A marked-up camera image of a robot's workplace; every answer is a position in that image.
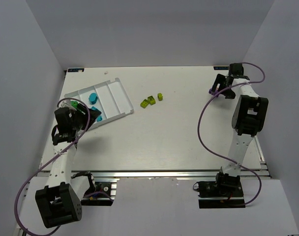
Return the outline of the teal square lego brick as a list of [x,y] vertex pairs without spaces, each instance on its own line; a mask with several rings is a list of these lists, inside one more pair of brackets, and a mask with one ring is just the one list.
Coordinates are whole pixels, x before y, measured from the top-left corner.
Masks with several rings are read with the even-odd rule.
[[96,119],[97,122],[100,122],[102,121],[102,116],[99,116],[97,119]]

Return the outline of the blue rounded lego brick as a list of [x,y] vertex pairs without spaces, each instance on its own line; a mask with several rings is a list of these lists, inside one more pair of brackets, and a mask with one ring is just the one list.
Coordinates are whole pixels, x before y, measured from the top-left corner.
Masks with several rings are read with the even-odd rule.
[[98,100],[98,96],[97,96],[96,93],[91,93],[89,95],[89,102],[90,102],[90,104],[95,104],[97,102],[97,100]]

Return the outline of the dark green lego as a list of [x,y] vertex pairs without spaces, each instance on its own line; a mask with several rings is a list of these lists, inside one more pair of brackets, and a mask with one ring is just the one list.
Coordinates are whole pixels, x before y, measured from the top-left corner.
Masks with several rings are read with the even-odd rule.
[[78,102],[77,101],[74,101],[74,100],[72,100],[71,101],[71,106],[72,107],[74,107],[75,109],[77,108],[77,106],[78,106]]

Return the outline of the small lime lego brick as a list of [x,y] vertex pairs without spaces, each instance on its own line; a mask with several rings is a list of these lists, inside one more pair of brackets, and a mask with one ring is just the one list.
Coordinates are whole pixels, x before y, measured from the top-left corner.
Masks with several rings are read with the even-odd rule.
[[159,101],[162,101],[162,100],[163,100],[163,95],[162,95],[162,93],[158,93],[158,94],[157,94],[157,97],[158,97],[158,100],[159,100]]

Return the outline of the purple lego brick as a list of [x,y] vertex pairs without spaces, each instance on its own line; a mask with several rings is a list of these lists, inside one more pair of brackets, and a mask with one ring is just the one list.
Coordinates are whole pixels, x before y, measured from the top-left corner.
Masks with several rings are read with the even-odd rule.
[[211,89],[209,89],[209,94],[211,94],[211,95],[215,95],[215,92],[214,91],[212,91]]

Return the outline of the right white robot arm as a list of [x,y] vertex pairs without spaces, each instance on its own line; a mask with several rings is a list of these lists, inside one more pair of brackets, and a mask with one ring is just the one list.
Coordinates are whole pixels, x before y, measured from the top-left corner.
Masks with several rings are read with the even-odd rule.
[[216,175],[215,186],[222,195],[238,189],[240,171],[249,144],[264,126],[269,101],[258,95],[244,75],[242,63],[232,63],[226,76],[218,74],[209,94],[218,97],[219,92],[226,99],[238,98],[232,117],[233,139],[230,145],[226,166]]

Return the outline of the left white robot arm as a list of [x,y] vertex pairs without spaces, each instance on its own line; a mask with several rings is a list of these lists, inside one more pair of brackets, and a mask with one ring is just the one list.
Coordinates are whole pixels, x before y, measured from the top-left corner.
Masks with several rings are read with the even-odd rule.
[[81,201],[86,194],[96,190],[91,172],[72,174],[73,160],[77,151],[76,138],[85,128],[90,128],[101,115],[99,110],[63,107],[55,110],[57,124],[52,131],[54,155],[49,178],[43,189],[35,194],[41,218],[46,228],[80,221]]

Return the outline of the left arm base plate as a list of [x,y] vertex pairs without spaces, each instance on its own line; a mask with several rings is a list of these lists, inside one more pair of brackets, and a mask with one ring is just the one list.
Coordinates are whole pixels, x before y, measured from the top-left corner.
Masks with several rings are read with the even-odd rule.
[[95,187],[90,187],[81,200],[83,206],[110,207],[115,199],[116,182],[95,182]]

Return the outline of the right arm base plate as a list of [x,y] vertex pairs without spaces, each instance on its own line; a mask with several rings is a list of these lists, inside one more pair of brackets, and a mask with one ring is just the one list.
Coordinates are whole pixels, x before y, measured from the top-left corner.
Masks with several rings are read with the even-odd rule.
[[241,183],[234,190],[219,189],[215,181],[199,181],[192,188],[198,193],[199,209],[245,208]]

